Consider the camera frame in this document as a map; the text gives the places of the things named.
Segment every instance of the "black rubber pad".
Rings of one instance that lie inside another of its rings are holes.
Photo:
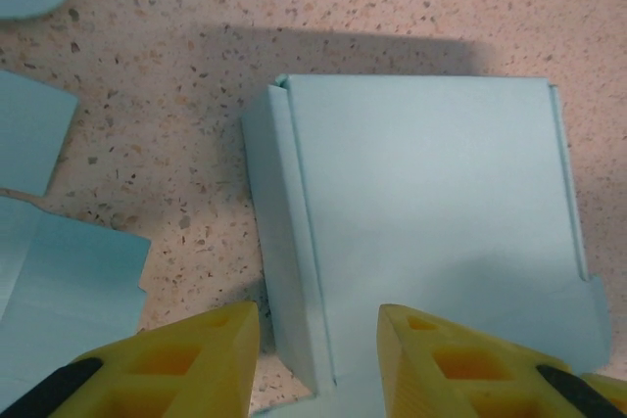
[[[548,365],[537,366],[537,369],[586,418],[625,418],[622,411],[583,379]]]
[[[102,365],[102,359],[88,357],[57,369],[0,413],[0,418],[46,418],[50,416]]]

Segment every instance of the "speckled countertop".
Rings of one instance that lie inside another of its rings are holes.
[[[0,23],[3,69],[80,97],[54,212],[148,237],[142,327],[261,304],[253,409],[305,394],[272,353],[238,118],[277,74],[547,76],[627,379],[627,0],[68,0]]]

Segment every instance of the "granite countertop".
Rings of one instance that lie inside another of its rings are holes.
[[[238,118],[282,72],[540,75],[564,106],[591,269],[627,379],[627,0],[68,0],[0,23],[3,69],[80,97],[40,206],[148,237],[141,327],[258,301],[253,409],[306,394],[273,354]]]

